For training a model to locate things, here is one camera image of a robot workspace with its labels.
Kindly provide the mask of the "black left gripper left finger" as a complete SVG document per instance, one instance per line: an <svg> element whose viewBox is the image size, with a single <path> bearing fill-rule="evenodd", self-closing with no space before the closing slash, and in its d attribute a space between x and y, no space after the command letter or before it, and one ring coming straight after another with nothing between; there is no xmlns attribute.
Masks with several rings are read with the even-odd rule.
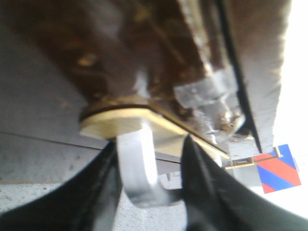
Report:
<svg viewBox="0 0 308 231"><path fill-rule="evenodd" d="M109 142L58 189L0 216L2 231L111 231L120 200L116 144Z"/></svg>

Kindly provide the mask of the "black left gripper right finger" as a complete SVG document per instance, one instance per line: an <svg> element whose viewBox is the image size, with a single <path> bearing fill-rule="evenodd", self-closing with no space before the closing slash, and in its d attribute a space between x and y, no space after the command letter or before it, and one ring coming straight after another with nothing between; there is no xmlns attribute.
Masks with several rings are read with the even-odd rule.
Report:
<svg viewBox="0 0 308 231"><path fill-rule="evenodd" d="M306 231L307 219L268 202L186 136L181 157L188 231Z"/></svg>

